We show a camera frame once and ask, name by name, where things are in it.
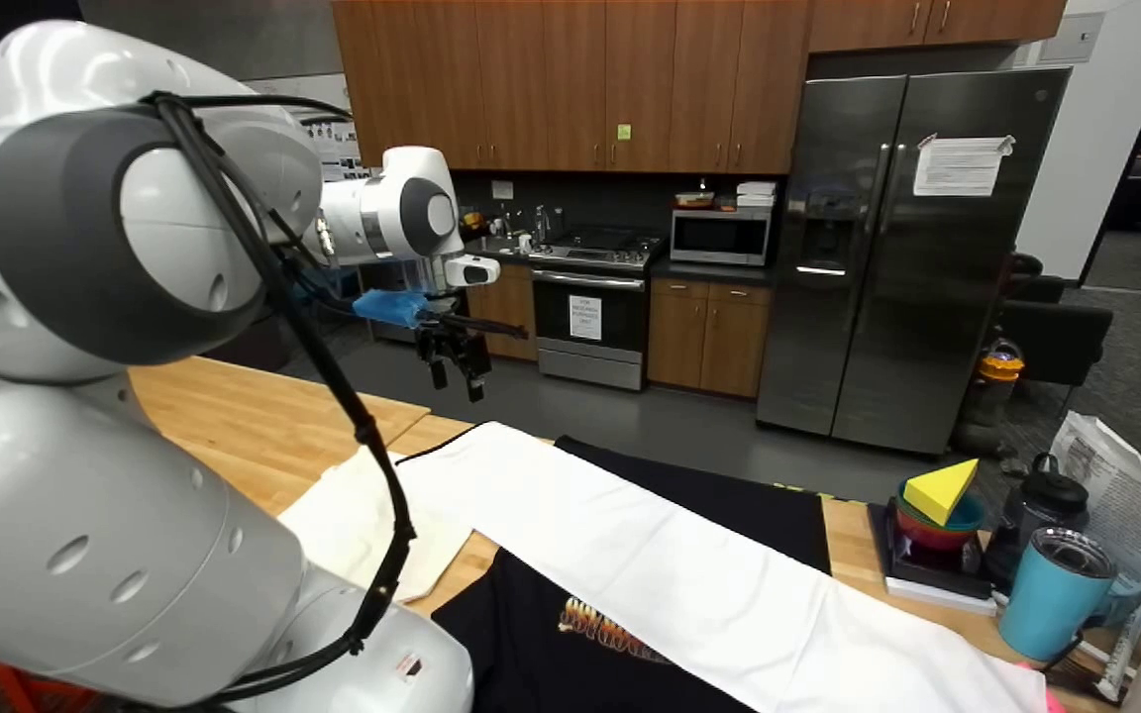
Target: wooden cabinet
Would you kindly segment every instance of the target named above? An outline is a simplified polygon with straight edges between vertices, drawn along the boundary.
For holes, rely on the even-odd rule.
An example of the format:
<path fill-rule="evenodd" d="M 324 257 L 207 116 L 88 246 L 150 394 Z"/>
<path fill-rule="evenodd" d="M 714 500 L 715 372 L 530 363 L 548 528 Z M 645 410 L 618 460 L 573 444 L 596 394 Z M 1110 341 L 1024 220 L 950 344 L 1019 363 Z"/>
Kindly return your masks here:
<path fill-rule="evenodd" d="M 501 260 L 499 281 L 481 287 L 466 287 L 466 314 L 475 322 L 499 322 L 526 330 L 520 335 L 485 335 L 492 356 L 533 360 L 533 293 L 530 293 L 530 265 Z"/>
<path fill-rule="evenodd" d="M 784 172 L 808 69 L 808 0 L 674 0 L 664 168 Z"/>
<path fill-rule="evenodd" d="M 763 285 L 649 285 L 645 376 L 656 384 L 757 394 L 773 293 Z"/>
<path fill-rule="evenodd" d="M 1064 0 L 813 0 L 813 52 L 1024 43 L 1056 30 Z"/>
<path fill-rule="evenodd" d="M 331 0 L 360 159 L 784 172 L 808 0 Z"/>

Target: oven door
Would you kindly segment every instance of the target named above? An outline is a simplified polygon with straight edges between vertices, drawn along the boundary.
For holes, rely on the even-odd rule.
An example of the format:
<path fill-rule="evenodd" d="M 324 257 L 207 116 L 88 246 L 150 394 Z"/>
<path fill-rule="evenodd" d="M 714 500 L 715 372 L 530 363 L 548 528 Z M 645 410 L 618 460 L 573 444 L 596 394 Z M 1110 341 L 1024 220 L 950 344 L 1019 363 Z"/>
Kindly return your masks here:
<path fill-rule="evenodd" d="M 533 335 L 645 351 L 645 275 L 533 269 Z"/>

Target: stove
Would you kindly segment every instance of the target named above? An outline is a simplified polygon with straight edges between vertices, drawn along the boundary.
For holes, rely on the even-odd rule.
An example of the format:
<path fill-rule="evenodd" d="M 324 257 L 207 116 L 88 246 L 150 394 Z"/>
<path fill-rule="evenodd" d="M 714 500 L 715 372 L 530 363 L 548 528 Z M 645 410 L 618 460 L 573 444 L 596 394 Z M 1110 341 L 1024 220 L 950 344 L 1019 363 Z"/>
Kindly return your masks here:
<path fill-rule="evenodd" d="M 641 386 L 649 281 L 662 237 L 627 224 L 573 224 L 530 246 L 537 372 Z"/>

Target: blue cup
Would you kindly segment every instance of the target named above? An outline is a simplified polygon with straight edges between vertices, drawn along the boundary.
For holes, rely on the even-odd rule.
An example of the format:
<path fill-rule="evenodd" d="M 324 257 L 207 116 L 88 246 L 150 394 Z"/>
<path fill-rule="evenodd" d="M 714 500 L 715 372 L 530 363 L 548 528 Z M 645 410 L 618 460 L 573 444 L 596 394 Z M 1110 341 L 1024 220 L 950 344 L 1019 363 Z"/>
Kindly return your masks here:
<path fill-rule="evenodd" d="M 1019 557 L 998 628 L 1010 648 L 1045 665 L 1073 644 L 1110 591 L 1111 567 L 1094 537 L 1064 528 L 1041 528 Z"/>

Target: oven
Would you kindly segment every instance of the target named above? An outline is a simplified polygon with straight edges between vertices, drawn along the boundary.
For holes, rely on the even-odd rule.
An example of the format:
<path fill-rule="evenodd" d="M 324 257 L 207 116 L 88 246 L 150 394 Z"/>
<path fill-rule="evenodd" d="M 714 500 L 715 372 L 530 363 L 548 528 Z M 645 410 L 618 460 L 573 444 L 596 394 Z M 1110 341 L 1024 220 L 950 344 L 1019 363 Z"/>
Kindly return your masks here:
<path fill-rule="evenodd" d="M 645 271 L 533 269 L 537 372 L 641 392 Z"/>

